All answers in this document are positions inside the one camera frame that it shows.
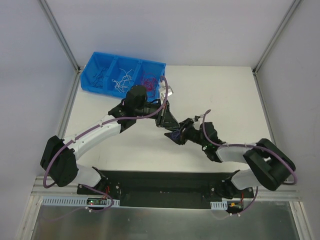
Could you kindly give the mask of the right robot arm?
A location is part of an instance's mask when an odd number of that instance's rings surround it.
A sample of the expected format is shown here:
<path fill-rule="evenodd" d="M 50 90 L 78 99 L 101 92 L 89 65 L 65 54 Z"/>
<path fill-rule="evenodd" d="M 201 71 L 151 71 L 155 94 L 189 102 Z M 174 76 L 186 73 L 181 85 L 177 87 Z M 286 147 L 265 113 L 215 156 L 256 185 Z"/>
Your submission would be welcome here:
<path fill-rule="evenodd" d="M 215 186 L 214 191 L 221 198 L 232 199 L 251 187 L 275 191 L 296 170 L 295 164 L 267 138 L 248 145 L 228 145 L 219 139 L 212 122 L 203 122 L 195 128 L 195 121 L 188 118 L 165 136 L 177 145 L 188 141 L 200 145 L 212 162 L 248 165 L 247 170 L 236 170 Z"/>

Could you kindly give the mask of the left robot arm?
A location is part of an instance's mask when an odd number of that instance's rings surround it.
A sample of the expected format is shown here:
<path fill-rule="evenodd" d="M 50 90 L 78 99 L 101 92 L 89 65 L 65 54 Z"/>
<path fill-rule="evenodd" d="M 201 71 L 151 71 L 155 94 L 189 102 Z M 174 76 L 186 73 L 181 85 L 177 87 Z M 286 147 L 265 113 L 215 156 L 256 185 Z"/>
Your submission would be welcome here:
<path fill-rule="evenodd" d="M 172 93 L 171 87 L 165 85 L 159 88 L 158 99 L 148 101 L 147 89 L 135 85 L 117 106 L 89 128 L 64 138 L 52 136 L 47 141 L 40 165 L 45 171 L 44 176 L 51 177 L 53 183 L 47 184 L 44 180 L 43 186 L 48 189 L 54 185 L 65 187 L 76 183 L 88 186 L 96 195 L 105 194 L 107 177 L 96 167 L 83 166 L 77 161 L 104 140 L 132 127 L 139 119 L 154 119 L 159 128 L 178 129 L 180 125 L 171 114 L 168 101 Z"/>

